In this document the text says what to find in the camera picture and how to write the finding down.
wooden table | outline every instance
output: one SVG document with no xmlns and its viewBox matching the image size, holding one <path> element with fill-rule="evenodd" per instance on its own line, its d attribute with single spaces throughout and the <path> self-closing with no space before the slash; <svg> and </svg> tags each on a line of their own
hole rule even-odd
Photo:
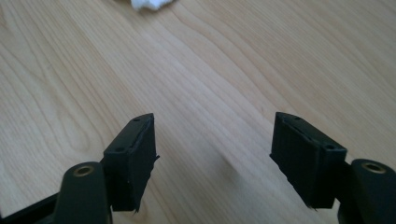
<svg viewBox="0 0 396 224">
<path fill-rule="evenodd" d="M 154 113 L 138 214 L 115 223 L 337 223 L 269 158 L 276 111 L 396 168 L 393 0 L 0 3 L 0 207 L 59 190 L 120 129 Z"/>
</svg>

black plastic part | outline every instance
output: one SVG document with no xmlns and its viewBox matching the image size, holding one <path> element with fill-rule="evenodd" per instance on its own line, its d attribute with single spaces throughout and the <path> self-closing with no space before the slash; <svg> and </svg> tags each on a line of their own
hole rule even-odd
<svg viewBox="0 0 396 224">
<path fill-rule="evenodd" d="M 154 162 L 159 158 L 153 114 L 132 119 L 104 154 L 101 163 L 113 211 L 138 212 Z"/>
<path fill-rule="evenodd" d="M 377 161 L 354 160 L 351 188 L 364 223 L 396 223 L 396 174 Z"/>
<path fill-rule="evenodd" d="M 58 194 L 30 205 L 21 211 L 8 217 L 0 219 L 1 224 L 24 224 L 24 223 L 46 223 L 45 219 L 50 217 L 55 208 Z"/>
<path fill-rule="evenodd" d="M 108 224 L 112 222 L 100 162 L 84 162 L 64 174 L 53 222 Z"/>
<path fill-rule="evenodd" d="M 270 157 L 308 207 L 332 208 L 347 150 L 305 120 L 276 113 Z"/>
</svg>

